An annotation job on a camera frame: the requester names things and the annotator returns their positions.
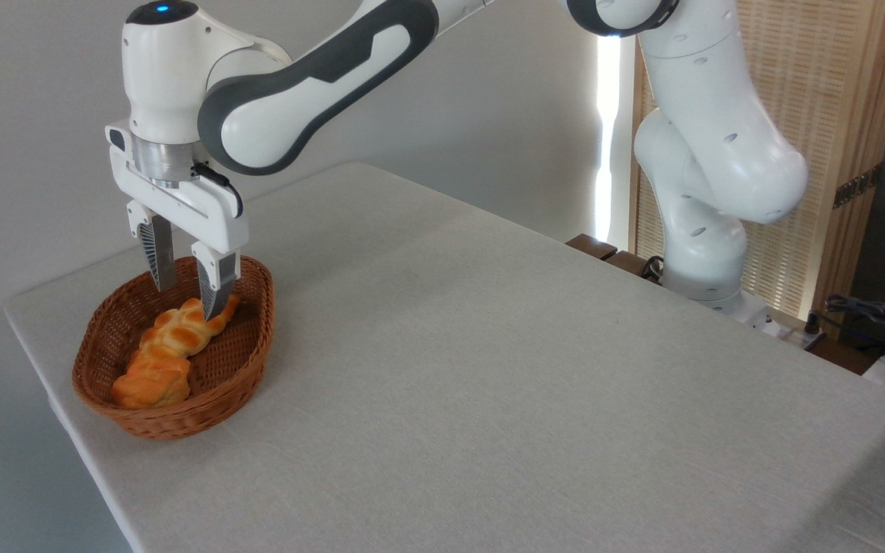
bamboo screen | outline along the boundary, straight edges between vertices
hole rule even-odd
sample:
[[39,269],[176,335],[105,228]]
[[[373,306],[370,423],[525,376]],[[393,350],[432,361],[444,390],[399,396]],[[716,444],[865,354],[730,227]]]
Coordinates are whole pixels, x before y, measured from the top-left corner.
[[[814,302],[816,284],[828,280],[823,265],[825,270],[842,265],[838,256],[823,262],[826,249],[840,247],[832,243],[843,224],[832,217],[836,189],[878,164],[885,146],[885,98],[879,98],[885,94],[885,0],[737,3],[753,84],[809,169],[807,193],[789,217],[772,225],[744,224],[749,246],[742,286],[802,318]],[[640,121],[655,104],[642,60],[636,67],[635,121]],[[870,132],[873,136],[863,136]],[[661,255],[664,236],[654,194],[643,171],[632,180],[635,253]],[[840,234],[854,239],[855,233]],[[858,248],[851,249],[857,255]]]

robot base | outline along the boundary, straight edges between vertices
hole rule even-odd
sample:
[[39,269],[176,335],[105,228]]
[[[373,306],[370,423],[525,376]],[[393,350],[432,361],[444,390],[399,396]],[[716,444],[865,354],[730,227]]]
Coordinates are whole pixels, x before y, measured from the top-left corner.
[[745,293],[740,290],[728,298],[714,301],[699,301],[700,304],[719,311],[732,319],[736,319],[744,325],[752,326],[752,328],[760,330],[762,333],[768,333],[770,336],[778,337],[781,333],[781,326],[770,318],[767,309],[767,302],[759,297]]

bread roll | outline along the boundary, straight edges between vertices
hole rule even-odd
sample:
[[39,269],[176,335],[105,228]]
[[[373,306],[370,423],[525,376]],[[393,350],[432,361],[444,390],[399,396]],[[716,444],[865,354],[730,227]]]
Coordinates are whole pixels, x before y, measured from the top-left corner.
[[240,301],[231,294],[221,315],[210,321],[204,321],[203,304],[197,298],[187,300],[180,309],[159,314],[141,336],[125,374],[111,386],[115,405],[146,409],[186,399],[190,395],[187,357],[199,353],[211,337],[224,331]]

wicker basket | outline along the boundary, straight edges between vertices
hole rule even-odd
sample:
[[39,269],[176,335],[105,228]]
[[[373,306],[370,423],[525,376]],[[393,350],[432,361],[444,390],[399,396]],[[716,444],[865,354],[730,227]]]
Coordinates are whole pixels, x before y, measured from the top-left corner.
[[241,279],[234,292],[241,303],[224,332],[190,357],[190,396],[174,406],[124,409],[111,398],[111,385],[125,373],[138,339],[167,309],[200,297],[197,262],[176,261],[177,285],[159,293],[144,273],[115,290],[94,312],[77,359],[74,391],[95,412],[141,438],[172,440],[207,430],[241,409],[255,393],[273,339],[273,284],[268,269],[241,259]]

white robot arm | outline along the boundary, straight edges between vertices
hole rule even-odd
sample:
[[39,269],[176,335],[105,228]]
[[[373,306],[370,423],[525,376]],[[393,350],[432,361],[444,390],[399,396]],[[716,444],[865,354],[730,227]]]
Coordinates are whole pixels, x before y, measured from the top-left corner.
[[[651,70],[655,94],[663,108],[673,106],[677,115],[669,116],[677,134],[692,144],[686,151],[695,151],[693,158],[699,160],[702,176],[696,175],[698,192],[693,193],[731,213],[734,205],[720,202],[776,186],[759,180],[774,165],[766,160],[787,157],[793,150],[783,139],[764,139],[780,135],[752,92],[740,43],[727,42],[738,30],[734,18],[724,18],[724,8],[734,8],[733,0],[681,0],[681,6],[678,0],[559,2],[581,27],[598,35],[651,36],[653,46],[645,43],[644,48],[660,60]],[[397,73],[436,36],[491,3],[364,0],[346,25],[295,62],[273,42],[228,28],[190,2],[152,2],[134,11],[122,41],[132,115],[109,126],[106,134],[115,180],[133,198],[131,230],[143,242],[155,283],[161,290],[173,286],[169,232],[175,224],[197,238],[193,253],[201,269],[204,315],[217,314],[240,276],[240,248],[248,241],[248,227],[241,218],[240,196],[208,167],[210,161],[250,175],[281,171],[317,128]],[[727,45],[720,49],[723,42]],[[684,70],[698,73],[700,52],[715,62],[717,51],[733,53],[734,48],[734,64],[710,63],[704,67],[707,77],[691,83],[692,94],[678,97],[685,88],[679,81],[696,78]],[[681,63],[686,56],[692,56],[688,65]],[[748,88],[720,91],[732,81]],[[674,97],[665,97],[666,90],[675,91]],[[710,144],[711,137],[723,132],[717,122],[733,128],[742,137],[738,146],[748,144],[748,150],[726,157],[720,146]],[[723,146],[724,136],[719,137]],[[771,157],[768,146],[777,148]],[[730,180],[720,180],[727,174]],[[747,182],[751,189],[741,186],[740,174],[756,179]],[[771,190],[753,204],[766,206],[766,196],[779,198]],[[789,202],[780,210],[790,210]],[[744,216],[744,211],[735,213]]]

